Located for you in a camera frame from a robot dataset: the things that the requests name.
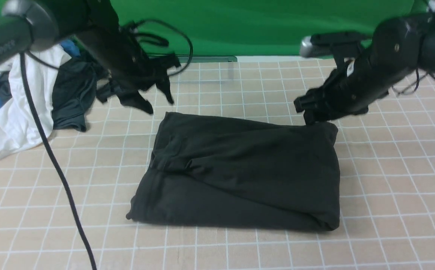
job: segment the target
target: black pants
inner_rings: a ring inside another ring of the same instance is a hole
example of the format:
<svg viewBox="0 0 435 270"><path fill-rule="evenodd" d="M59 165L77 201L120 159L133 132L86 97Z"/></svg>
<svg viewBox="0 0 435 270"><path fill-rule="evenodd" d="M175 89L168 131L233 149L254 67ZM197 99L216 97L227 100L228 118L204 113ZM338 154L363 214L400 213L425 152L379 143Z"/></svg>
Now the black pants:
<svg viewBox="0 0 435 270"><path fill-rule="evenodd" d="M127 218L161 225L334 230L336 135L331 123L281 126L167 113Z"/></svg>

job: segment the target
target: folded black pants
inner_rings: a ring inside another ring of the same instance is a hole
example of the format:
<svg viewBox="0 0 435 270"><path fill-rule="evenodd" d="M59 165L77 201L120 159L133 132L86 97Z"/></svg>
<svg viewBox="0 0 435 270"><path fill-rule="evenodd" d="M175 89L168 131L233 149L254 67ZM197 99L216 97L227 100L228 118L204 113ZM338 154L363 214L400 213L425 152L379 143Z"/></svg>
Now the folded black pants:
<svg viewBox="0 0 435 270"><path fill-rule="evenodd" d="M169 112L127 218L160 225L334 230L336 135L331 123L282 126Z"/></svg>

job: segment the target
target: green screen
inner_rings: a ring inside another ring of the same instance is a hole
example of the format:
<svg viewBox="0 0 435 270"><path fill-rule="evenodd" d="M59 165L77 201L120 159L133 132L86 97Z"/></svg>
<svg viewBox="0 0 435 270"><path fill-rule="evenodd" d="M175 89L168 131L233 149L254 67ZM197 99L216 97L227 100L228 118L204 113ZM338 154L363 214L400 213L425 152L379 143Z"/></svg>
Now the green screen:
<svg viewBox="0 0 435 270"><path fill-rule="evenodd" d="M4 0L0 0L0 9ZM154 18L185 32L195 55L297 55L303 37L342 30L372 33L389 17L425 10L422 0L111 0L122 24ZM160 26L178 54L186 41ZM154 48L146 48L151 53Z"/></svg>

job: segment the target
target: pile of clothes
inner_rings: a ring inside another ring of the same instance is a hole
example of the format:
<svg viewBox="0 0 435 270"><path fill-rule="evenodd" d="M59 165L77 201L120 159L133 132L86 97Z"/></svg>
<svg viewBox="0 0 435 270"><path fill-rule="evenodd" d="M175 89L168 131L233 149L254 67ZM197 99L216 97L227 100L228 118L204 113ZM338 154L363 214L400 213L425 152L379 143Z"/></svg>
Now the pile of clothes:
<svg viewBox="0 0 435 270"><path fill-rule="evenodd" d="M33 53L55 70L26 56L26 72L46 136L53 130L87 130L85 114L96 99L97 81L107 77L72 40ZM0 159L41 143L22 84L19 56L0 65Z"/></svg>

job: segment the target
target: black cloth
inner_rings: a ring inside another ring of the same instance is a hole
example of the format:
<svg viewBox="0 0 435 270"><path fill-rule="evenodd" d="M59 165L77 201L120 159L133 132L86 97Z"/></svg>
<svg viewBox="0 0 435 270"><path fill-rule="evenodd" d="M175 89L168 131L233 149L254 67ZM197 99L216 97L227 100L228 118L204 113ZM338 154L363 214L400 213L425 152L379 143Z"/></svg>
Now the black cloth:
<svg viewBox="0 0 435 270"><path fill-rule="evenodd" d="M85 132L85 114L96 99L98 74L93 63L79 58L72 58L61 67L52 91L54 129Z"/></svg>
<svg viewBox="0 0 435 270"><path fill-rule="evenodd" d="M126 218L332 231L339 227L336 135L331 123L282 126L168 112Z"/></svg>
<svg viewBox="0 0 435 270"><path fill-rule="evenodd" d="M3 72L0 75L0 99L6 100L6 96L1 96L2 93L9 93L9 72Z"/></svg>

